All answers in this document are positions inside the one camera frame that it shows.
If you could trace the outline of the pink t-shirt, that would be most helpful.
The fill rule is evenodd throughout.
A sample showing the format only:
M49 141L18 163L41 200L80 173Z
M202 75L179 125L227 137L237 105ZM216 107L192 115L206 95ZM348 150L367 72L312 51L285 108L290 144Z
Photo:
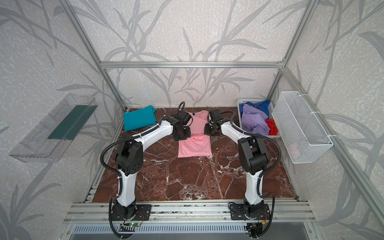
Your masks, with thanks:
M208 111L190 113L192 119L188 122L191 137L179 141L179 158L208 157L212 156L210 136L204 134L205 125L208 123Z

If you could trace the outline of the purple t-shirt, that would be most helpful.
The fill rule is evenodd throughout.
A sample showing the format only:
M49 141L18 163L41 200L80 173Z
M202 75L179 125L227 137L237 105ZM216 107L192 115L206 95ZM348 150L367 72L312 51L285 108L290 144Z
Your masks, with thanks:
M264 112L247 104L243 106L241 116L242 129L253 134L268 136L270 129L265 120L269 119Z

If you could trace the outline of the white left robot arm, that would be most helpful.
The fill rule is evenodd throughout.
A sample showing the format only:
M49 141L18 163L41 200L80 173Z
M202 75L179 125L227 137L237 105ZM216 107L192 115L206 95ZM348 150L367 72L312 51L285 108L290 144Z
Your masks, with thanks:
M144 164L144 151L167 136L175 141L183 141L191 137L190 125L193 119L186 111L179 110L176 115L165 115L153 127L133 135L128 140L117 143L115 158L118 171L118 193L113 200L111 213L128 220L137 212L135 185L139 170Z

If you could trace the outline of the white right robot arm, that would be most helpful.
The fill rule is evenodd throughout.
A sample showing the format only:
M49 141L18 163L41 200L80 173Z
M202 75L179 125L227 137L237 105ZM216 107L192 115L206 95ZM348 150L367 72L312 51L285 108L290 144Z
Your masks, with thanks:
M269 162L268 151L262 137L255 137L242 130L233 121L225 119L216 109L209 112L204 134L224 135L238 145L241 167L246 172L246 193L242 204L229 203L232 220L256 220L265 224L271 218L269 206L261 197L263 193L262 173Z

